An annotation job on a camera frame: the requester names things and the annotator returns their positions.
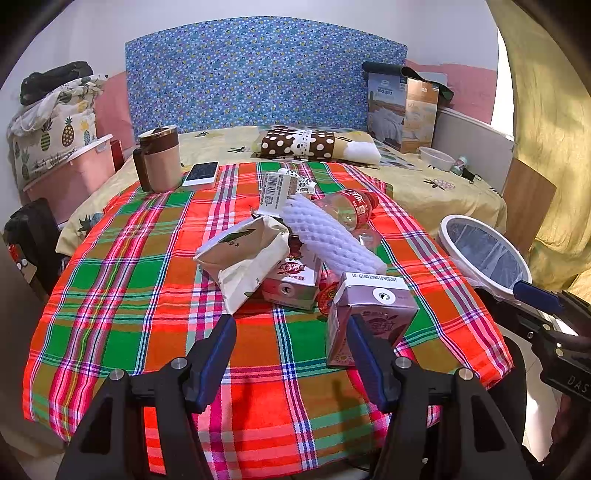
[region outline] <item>smartphone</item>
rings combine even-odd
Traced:
[[[193,165],[189,175],[183,181],[183,188],[187,190],[203,190],[209,188],[216,181],[217,162],[198,163]]]

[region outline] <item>paper bag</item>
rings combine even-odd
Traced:
[[[287,256],[288,238],[287,227],[268,215],[247,219],[203,244],[194,260],[213,277],[226,311],[234,314]]]

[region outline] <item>yellow bedsheet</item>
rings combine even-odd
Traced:
[[[220,165],[258,161],[251,145],[258,137],[258,127],[234,127],[179,135],[181,162],[185,170],[196,163],[218,161]],[[477,218],[505,232],[506,204],[483,180],[474,183],[452,173],[434,170],[417,155],[402,155],[377,142],[382,160],[391,165],[361,167],[372,177],[392,185],[392,196],[432,235],[446,215],[461,214]],[[72,256],[86,237],[88,223],[107,202],[138,181],[135,165],[128,160],[123,168],[94,192],[72,214],[61,232],[56,251]]]

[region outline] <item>pink storage box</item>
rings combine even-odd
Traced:
[[[45,197],[57,223],[72,213],[115,174],[110,140],[105,135],[24,187],[31,201]]]

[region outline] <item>pillow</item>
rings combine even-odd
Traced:
[[[252,151],[261,158],[347,160],[375,166],[381,158],[374,139],[365,132],[341,133],[282,125],[262,131]]]

